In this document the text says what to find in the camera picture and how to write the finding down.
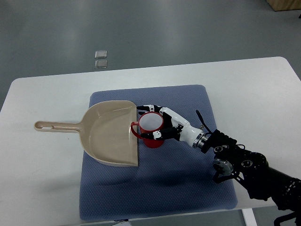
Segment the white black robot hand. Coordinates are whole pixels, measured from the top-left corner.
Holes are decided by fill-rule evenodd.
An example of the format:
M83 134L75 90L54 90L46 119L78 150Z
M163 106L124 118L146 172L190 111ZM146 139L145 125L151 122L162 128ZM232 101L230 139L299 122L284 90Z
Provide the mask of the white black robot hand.
M141 105L136 107L139 114L156 112L163 117L163 128L154 132L156 139L186 142L193 148L201 148L207 140L206 132L191 126L190 122L173 110L157 105Z

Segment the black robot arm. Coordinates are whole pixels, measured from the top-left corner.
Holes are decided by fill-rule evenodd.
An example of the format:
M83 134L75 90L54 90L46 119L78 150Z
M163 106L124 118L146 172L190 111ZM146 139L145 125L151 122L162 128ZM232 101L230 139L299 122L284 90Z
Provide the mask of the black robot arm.
M246 150L219 130L208 130L196 144L201 152L214 153L213 181L217 184L235 179L249 194L250 199L267 201L269 198L279 210L291 210L290 214L278 217L274 225L294 219L301 224L301 181L269 166L266 157Z

